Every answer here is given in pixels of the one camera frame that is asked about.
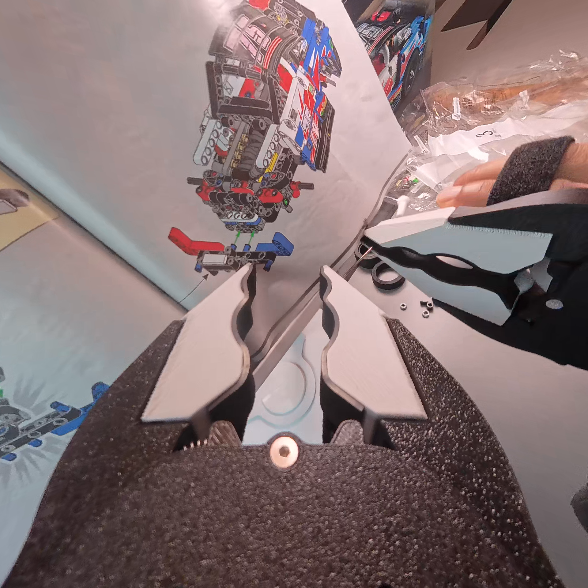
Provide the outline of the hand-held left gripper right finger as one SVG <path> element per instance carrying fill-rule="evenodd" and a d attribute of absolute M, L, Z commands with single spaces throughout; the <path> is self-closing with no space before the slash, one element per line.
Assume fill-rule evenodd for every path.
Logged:
<path fill-rule="evenodd" d="M 379 443 L 382 420 L 425 422 L 419 389 L 390 326 L 390 318 L 329 266 L 320 269 L 322 440 L 347 420 L 365 443 Z"/>

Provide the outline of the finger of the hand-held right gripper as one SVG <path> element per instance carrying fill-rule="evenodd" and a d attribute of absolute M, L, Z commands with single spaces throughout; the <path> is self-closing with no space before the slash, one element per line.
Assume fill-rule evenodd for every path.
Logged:
<path fill-rule="evenodd" d="M 436 268 L 438 256 L 462 259 L 469 266 L 499 274 L 522 270 L 541 261 L 553 237 L 549 232 L 487 228 L 450 223 L 455 208 L 394 217 L 368 228 L 364 238 L 383 248 L 383 257 L 408 272 L 447 275 L 459 267 Z"/>
<path fill-rule="evenodd" d="M 503 325 L 521 294 L 518 275 L 479 268 L 454 257 L 383 257 L 430 298 Z"/>

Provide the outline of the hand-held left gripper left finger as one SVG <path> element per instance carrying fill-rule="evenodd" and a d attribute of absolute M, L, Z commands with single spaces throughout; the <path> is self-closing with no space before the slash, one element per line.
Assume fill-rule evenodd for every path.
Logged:
<path fill-rule="evenodd" d="M 251 355 L 255 269 L 246 263 L 185 315 L 141 420 L 192 426 L 198 440 L 230 422 L 240 440 L 254 404 Z"/>

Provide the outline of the grey desk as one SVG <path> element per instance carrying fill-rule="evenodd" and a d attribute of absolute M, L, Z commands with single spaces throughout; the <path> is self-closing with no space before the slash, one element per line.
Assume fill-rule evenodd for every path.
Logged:
<path fill-rule="evenodd" d="M 379 443 L 357 421 L 342 449 L 334 520 L 325 521 L 325 585 L 573 587 L 550 556 L 511 461 L 484 411 L 399 320 L 390 318 L 428 419 L 382 420 Z"/>

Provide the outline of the person's right hand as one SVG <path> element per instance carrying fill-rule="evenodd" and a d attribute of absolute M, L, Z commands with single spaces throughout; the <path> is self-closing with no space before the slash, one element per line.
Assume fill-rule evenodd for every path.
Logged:
<path fill-rule="evenodd" d="M 484 207 L 507 157 L 481 164 L 460 175 L 436 198 L 439 208 Z M 572 143 L 555 174 L 550 190 L 587 187 L 587 143 Z"/>

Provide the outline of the white book stand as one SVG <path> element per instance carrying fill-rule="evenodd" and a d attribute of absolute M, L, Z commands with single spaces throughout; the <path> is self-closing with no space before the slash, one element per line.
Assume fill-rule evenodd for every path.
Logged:
<path fill-rule="evenodd" d="M 344 273 L 353 265 L 354 248 L 365 221 L 351 228 L 313 226 L 286 235 L 290 256 L 279 256 L 269 272 L 258 270 L 254 326 L 246 343 L 252 352 L 254 407 L 243 441 L 260 445 L 280 432 L 320 442 L 318 348 L 319 274 L 323 265 Z"/>

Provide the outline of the clear plastic bags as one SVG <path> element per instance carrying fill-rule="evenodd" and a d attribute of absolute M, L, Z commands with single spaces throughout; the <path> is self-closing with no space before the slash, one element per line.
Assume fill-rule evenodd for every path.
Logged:
<path fill-rule="evenodd" d="M 571 136 L 587 143 L 587 58 L 564 53 L 506 77 L 439 83 L 401 116 L 412 143 L 386 197 L 436 209 L 437 195 L 462 174 L 509 157 L 525 143 Z"/>

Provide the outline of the black toy set box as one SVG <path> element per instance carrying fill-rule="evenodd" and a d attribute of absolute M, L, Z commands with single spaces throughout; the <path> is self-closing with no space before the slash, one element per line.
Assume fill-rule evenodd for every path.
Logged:
<path fill-rule="evenodd" d="M 396 117 L 429 86 L 435 1 L 343 1 Z"/>

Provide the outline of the open instruction booklet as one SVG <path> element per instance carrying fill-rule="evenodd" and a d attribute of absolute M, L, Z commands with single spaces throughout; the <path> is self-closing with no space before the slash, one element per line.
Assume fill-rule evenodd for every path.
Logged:
<path fill-rule="evenodd" d="M 256 253 L 264 361 L 408 150 L 341 1 L 1 1 L 1 162 L 58 212 L 1 248 L 7 512 Z"/>

